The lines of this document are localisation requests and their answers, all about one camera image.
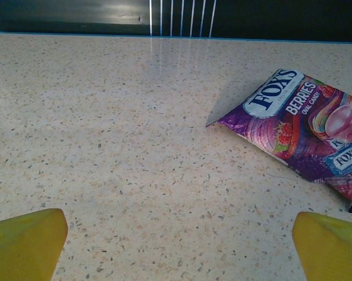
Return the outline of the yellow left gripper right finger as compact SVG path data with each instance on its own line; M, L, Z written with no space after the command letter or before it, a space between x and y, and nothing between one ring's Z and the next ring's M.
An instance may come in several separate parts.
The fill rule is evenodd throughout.
M307 280L352 280L352 222L300 212L292 237Z

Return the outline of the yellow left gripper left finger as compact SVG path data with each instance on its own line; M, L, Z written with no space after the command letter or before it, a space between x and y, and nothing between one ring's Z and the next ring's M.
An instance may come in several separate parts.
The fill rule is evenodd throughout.
M67 233L59 208L0 221L0 280L51 280Z

